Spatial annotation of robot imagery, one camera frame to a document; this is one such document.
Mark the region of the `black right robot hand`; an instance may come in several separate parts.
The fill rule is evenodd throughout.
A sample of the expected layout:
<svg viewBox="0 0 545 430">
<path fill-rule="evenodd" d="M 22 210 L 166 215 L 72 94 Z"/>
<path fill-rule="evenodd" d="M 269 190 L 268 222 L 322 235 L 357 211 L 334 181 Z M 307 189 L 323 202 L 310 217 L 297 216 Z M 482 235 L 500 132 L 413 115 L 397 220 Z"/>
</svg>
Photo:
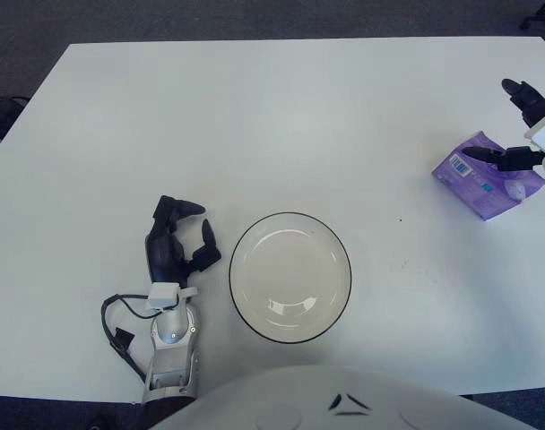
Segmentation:
<svg viewBox="0 0 545 430">
<path fill-rule="evenodd" d="M 504 79 L 503 90 L 510 96 L 510 101 L 521 111 L 523 121 L 529 126 L 527 139 L 538 133 L 544 145 L 532 141 L 539 150 L 528 146 L 510 147 L 505 150 L 492 150 L 486 147 L 469 146 L 462 149 L 463 154 L 473 159 L 494 164 L 498 171 L 526 171 L 534 166 L 543 165 L 545 160 L 545 98 L 529 83 Z"/>
</svg>

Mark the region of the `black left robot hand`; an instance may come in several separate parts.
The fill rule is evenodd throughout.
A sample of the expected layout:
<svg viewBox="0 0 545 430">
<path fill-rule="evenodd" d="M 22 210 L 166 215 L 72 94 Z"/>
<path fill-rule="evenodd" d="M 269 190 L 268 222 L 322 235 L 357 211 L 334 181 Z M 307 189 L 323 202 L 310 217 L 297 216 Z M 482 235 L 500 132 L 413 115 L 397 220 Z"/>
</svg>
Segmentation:
<svg viewBox="0 0 545 430">
<path fill-rule="evenodd" d="M 203 245 L 186 259 L 183 245 L 177 240 L 177 223 L 190 216 L 202 215 L 205 208 L 197 203 L 162 195 L 152 215 L 153 225 L 145 239 L 145 252 L 152 283 L 177 283 L 188 287 L 188 278 L 202 272 L 221 259 L 216 238 L 208 219 L 202 224 Z"/>
</svg>

